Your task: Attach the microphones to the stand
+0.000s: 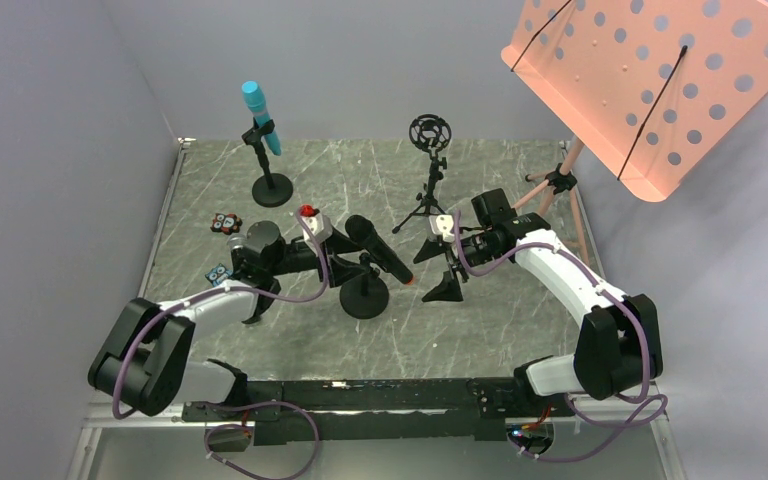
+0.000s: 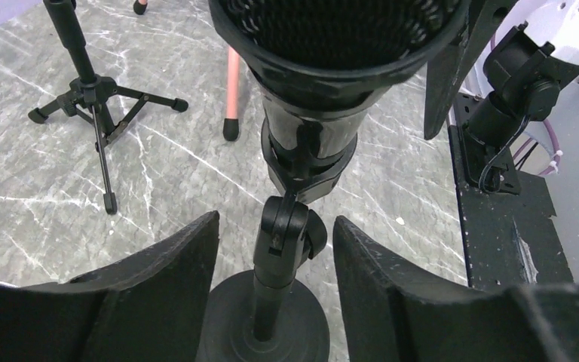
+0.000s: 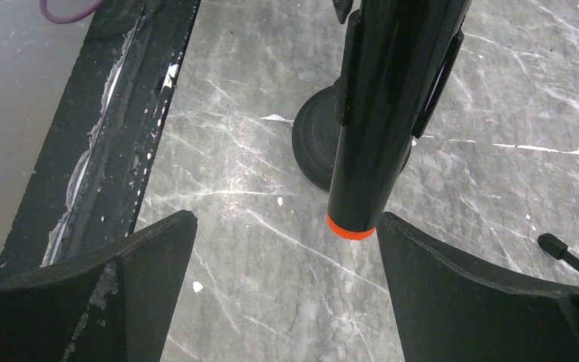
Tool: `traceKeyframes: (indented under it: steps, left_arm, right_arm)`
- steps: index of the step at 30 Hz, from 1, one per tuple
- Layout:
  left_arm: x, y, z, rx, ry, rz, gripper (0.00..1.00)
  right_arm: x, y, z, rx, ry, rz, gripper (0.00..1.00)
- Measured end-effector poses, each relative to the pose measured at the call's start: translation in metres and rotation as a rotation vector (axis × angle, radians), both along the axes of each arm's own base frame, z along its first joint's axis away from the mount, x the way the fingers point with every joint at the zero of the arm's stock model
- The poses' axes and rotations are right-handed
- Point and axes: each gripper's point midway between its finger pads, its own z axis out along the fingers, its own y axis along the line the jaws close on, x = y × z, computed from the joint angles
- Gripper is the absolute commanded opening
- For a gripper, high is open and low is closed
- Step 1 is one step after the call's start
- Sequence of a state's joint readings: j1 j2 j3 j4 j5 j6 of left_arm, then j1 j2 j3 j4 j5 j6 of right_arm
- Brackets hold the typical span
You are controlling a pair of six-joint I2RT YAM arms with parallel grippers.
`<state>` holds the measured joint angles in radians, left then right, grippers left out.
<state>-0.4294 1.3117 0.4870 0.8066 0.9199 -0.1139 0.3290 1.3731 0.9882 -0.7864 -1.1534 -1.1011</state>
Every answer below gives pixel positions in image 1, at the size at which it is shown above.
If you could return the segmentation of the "black microphone orange end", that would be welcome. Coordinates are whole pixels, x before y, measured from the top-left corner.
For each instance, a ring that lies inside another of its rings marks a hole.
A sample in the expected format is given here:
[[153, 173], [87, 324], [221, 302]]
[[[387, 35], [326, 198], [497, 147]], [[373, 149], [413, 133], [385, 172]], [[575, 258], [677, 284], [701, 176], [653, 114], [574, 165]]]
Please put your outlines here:
[[380, 237], [374, 224], [361, 215], [351, 215], [345, 222], [349, 238], [361, 246], [384, 271], [405, 285], [414, 282], [414, 274], [396, 252]]

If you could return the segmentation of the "black round-base stand ring clip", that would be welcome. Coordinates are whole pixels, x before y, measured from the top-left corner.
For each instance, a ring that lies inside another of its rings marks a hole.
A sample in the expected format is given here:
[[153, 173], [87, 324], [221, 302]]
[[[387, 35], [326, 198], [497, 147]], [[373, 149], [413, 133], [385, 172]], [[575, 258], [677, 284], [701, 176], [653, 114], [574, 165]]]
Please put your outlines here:
[[389, 290], [367, 253], [359, 257], [361, 273], [344, 283], [339, 292], [343, 311], [350, 317], [368, 320], [381, 315], [389, 303]]

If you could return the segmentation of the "black tripod shock-mount stand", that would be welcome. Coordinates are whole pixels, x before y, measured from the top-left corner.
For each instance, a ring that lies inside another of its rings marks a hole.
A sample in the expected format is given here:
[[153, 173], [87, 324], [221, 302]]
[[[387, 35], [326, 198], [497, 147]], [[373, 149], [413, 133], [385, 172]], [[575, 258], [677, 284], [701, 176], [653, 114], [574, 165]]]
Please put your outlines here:
[[428, 155], [430, 161], [428, 177], [422, 191], [417, 194], [418, 206], [393, 227], [391, 230], [393, 234], [397, 234], [411, 218], [446, 213], [435, 196], [435, 189], [448, 168], [447, 159], [442, 152], [449, 146], [451, 138], [452, 130], [449, 123], [436, 114], [422, 114], [411, 122], [409, 140], [414, 147]]

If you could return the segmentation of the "blue microphone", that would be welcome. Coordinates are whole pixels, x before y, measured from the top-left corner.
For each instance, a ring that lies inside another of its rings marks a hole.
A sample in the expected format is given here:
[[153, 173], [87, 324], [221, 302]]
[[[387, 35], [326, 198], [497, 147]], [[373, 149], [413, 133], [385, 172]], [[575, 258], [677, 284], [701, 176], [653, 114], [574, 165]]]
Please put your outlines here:
[[[241, 85], [241, 91], [245, 105], [259, 126], [263, 126], [272, 120], [268, 111], [265, 94], [256, 81], [244, 82]], [[275, 131], [264, 134], [263, 138], [273, 155], [282, 155], [280, 139]]]

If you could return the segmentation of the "black microphone silver grille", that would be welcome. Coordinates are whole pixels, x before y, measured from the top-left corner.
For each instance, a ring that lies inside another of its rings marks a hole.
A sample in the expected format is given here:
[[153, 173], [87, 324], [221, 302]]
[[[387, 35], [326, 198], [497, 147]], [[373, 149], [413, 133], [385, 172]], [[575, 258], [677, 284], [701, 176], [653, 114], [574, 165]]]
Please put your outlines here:
[[239, 233], [229, 236], [227, 246], [231, 255], [241, 255], [246, 246], [246, 236]]

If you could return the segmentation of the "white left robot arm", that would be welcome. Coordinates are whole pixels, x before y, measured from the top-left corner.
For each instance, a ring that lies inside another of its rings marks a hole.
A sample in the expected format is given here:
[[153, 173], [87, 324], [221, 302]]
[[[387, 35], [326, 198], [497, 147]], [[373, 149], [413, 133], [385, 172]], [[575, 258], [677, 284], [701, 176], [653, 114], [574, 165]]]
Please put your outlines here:
[[234, 322], [255, 323], [280, 298], [279, 276], [313, 271], [323, 288], [348, 277], [354, 263], [345, 254], [361, 251], [346, 234], [304, 221], [317, 246], [303, 237], [286, 240], [271, 221], [251, 225], [229, 238], [232, 268], [212, 288], [179, 300], [134, 298], [121, 311], [92, 361], [88, 384], [114, 399], [115, 418], [161, 413], [176, 403], [239, 407], [250, 402], [248, 376], [223, 361], [198, 362], [193, 343]]

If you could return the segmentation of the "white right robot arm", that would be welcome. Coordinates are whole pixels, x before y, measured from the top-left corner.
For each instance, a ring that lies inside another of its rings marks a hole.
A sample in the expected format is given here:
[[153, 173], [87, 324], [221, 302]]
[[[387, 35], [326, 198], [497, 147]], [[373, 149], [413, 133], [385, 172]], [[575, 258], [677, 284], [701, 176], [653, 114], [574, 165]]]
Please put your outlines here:
[[663, 371], [658, 314], [646, 295], [630, 296], [611, 285], [572, 253], [537, 213], [519, 214], [501, 189], [471, 201], [479, 221], [471, 235], [459, 213], [431, 215], [428, 238], [416, 262], [443, 255], [448, 270], [424, 302], [460, 302], [461, 285], [504, 263], [539, 280], [579, 328], [575, 350], [527, 362], [514, 371], [517, 388], [536, 401], [560, 394], [593, 399], [625, 397], [636, 388], [642, 402]]

